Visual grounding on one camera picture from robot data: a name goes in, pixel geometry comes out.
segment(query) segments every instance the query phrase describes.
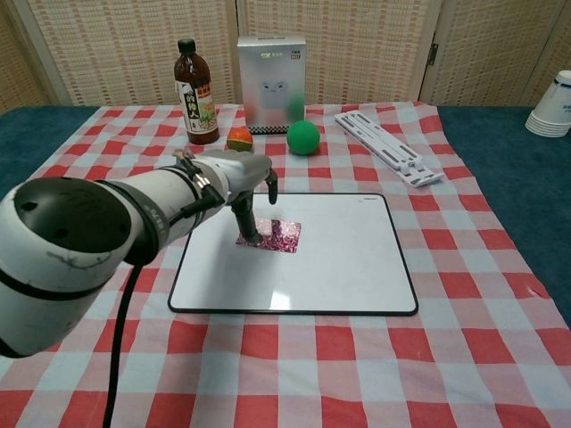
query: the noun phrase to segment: stack of paper cups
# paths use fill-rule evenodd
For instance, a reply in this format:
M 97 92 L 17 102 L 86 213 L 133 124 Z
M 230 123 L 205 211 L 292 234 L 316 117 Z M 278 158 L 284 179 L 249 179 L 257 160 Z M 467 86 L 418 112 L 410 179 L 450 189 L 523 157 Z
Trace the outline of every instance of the stack of paper cups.
M 571 70 L 553 79 L 541 101 L 527 118 L 525 127 L 539 136 L 564 136 L 571 128 Z

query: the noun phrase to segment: red and white checkered tablecloth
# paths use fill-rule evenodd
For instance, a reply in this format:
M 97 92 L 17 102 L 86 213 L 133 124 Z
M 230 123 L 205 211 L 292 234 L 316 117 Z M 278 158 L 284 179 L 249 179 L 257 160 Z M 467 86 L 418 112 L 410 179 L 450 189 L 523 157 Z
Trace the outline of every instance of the red and white checkered tablecloth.
M 406 186 L 335 124 L 335 113 L 357 107 L 447 179 Z M 288 154 L 284 136 L 255 137 L 255 151 L 271 157 L 284 191 L 384 194 L 418 314 L 175 315 L 167 298 L 179 240 L 144 269 L 131 301 L 114 426 L 571 426 L 571 333 L 446 141 L 437 109 L 314 105 L 307 119 L 321 132 L 316 155 Z M 239 106 L 220 107 L 223 136 L 243 125 Z M 125 177 L 171 164 L 185 144 L 178 107 L 103 107 L 35 177 Z M 100 426 L 128 270 L 60 345 L 0 359 L 0 426 Z

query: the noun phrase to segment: soy sauce bottle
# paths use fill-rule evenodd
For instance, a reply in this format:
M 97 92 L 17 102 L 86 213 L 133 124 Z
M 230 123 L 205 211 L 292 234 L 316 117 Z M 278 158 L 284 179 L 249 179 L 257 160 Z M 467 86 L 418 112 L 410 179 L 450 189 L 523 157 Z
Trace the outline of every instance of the soy sauce bottle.
M 178 41 L 180 57 L 175 62 L 175 85 L 182 105 L 186 133 L 191 144 L 210 144 L 219 139 L 218 121 L 211 94 L 211 72 L 196 53 L 192 38 Z

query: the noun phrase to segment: white robotic arm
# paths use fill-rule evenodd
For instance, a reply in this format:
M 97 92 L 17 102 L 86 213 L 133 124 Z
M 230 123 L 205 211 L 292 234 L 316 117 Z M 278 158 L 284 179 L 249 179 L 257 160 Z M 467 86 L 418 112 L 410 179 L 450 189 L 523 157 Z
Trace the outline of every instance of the white robotic arm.
M 0 202 L 0 355 L 61 341 L 117 266 L 143 265 L 224 205 L 243 237 L 260 239 L 253 189 L 277 198 L 271 160 L 248 152 L 177 153 L 172 167 L 119 181 L 30 180 Z

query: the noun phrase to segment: bottle label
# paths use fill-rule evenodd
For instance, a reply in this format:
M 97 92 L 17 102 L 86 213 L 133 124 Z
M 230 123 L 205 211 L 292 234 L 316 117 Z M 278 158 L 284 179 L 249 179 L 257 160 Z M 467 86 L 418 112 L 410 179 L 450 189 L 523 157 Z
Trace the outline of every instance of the bottle label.
M 210 83 L 193 87 L 188 82 L 176 81 L 176 87 L 186 130 L 192 134 L 208 134 L 216 129 L 218 122 Z

